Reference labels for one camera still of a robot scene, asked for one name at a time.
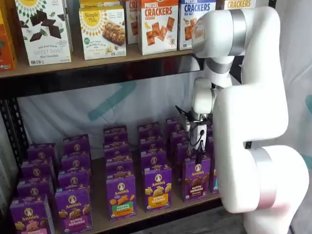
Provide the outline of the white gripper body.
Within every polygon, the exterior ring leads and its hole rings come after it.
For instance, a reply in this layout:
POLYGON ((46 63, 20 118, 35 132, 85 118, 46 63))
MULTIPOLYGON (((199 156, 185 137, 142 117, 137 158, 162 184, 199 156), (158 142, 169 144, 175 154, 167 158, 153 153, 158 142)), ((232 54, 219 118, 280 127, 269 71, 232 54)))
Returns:
POLYGON ((205 153, 207 125, 202 122, 191 122, 188 132, 188 149, 199 154, 205 153))

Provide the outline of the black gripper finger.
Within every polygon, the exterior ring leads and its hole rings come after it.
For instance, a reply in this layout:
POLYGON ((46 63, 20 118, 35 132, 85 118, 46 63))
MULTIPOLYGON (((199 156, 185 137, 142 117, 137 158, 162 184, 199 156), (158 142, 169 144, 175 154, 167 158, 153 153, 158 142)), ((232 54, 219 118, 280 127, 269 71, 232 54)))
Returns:
POLYGON ((203 156, 204 156, 205 152, 206 152, 205 145, 204 145, 203 141, 200 141, 200 143, 198 144, 197 154, 195 157, 195 163, 196 164, 202 163, 203 156))

